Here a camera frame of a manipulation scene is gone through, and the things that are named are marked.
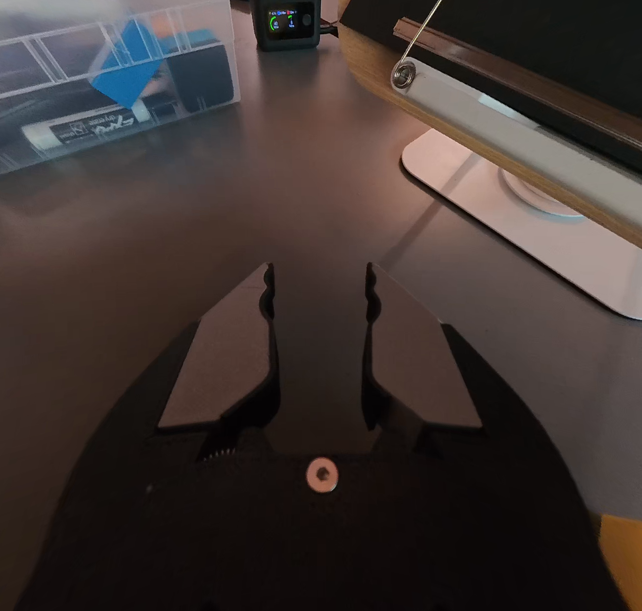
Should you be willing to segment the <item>black power bank with display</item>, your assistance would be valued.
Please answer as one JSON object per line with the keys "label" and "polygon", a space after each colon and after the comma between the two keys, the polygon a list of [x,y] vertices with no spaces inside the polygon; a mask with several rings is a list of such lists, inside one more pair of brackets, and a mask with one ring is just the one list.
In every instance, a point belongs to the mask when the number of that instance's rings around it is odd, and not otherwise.
{"label": "black power bank with display", "polygon": [[320,41],[322,0],[249,0],[253,30],[264,52],[314,48]]}

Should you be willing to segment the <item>black white dry-erase marker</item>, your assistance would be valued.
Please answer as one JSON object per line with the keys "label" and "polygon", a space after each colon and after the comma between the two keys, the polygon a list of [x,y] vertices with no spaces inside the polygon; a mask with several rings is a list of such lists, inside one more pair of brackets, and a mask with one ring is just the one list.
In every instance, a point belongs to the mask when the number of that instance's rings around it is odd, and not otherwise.
{"label": "black white dry-erase marker", "polygon": [[36,150],[46,152],[92,140],[110,138],[152,120],[145,104],[133,108],[118,104],[85,110],[64,117],[23,125],[21,132]]}

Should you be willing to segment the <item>black box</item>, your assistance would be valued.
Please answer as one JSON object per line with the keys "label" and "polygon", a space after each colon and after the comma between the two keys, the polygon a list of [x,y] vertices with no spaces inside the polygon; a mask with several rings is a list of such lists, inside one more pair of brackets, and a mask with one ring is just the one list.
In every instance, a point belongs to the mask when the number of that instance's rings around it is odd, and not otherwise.
{"label": "black box", "polygon": [[166,65],[179,101],[188,114],[228,104],[235,98],[224,45],[167,58]]}

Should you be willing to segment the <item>clear plastic storage bin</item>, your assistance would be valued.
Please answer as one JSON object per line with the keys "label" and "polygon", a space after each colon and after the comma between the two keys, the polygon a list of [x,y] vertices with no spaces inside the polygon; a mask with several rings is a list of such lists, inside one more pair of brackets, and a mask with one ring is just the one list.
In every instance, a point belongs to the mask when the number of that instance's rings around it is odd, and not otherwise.
{"label": "clear plastic storage bin", "polygon": [[[174,37],[159,39],[149,13],[167,9]],[[23,125],[116,104],[93,89],[104,59],[131,20],[144,24],[163,63],[144,89],[152,120],[102,140],[42,152]],[[232,102],[188,114],[177,96],[166,59],[193,52],[187,31],[211,29],[224,45],[235,87]],[[240,100],[230,0],[1,0],[1,174],[119,140],[159,125]]]}

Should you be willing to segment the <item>blue box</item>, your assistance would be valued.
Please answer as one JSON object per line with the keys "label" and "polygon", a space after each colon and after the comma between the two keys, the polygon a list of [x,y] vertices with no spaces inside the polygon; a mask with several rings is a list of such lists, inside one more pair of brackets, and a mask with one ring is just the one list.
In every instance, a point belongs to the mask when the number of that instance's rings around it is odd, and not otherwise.
{"label": "blue box", "polygon": [[113,45],[91,85],[120,107],[133,109],[163,59],[148,28],[136,20],[124,26]]}

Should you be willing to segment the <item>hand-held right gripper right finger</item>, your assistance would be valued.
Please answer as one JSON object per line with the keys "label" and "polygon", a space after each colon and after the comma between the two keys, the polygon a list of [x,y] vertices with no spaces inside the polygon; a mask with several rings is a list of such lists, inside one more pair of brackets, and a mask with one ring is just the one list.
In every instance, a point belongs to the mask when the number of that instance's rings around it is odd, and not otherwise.
{"label": "hand-held right gripper right finger", "polygon": [[407,448],[427,445],[432,432],[482,433],[439,318],[374,263],[366,266],[365,298],[361,410],[367,430],[381,429]]}

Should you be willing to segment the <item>yellow plastic bin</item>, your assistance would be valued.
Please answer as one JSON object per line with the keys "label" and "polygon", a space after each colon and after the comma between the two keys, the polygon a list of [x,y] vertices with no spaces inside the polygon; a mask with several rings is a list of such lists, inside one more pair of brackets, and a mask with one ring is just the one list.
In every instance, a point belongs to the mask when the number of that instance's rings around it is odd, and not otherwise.
{"label": "yellow plastic bin", "polygon": [[631,610],[641,610],[641,521],[602,515],[599,545]]}

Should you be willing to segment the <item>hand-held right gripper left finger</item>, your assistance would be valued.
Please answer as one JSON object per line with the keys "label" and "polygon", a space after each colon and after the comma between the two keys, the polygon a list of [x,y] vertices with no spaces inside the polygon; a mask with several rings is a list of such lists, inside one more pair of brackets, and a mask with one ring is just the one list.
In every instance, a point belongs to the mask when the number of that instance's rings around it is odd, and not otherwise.
{"label": "hand-held right gripper left finger", "polygon": [[201,317],[160,430],[228,422],[265,388],[279,384],[275,294],[274,265],[265,262]]}

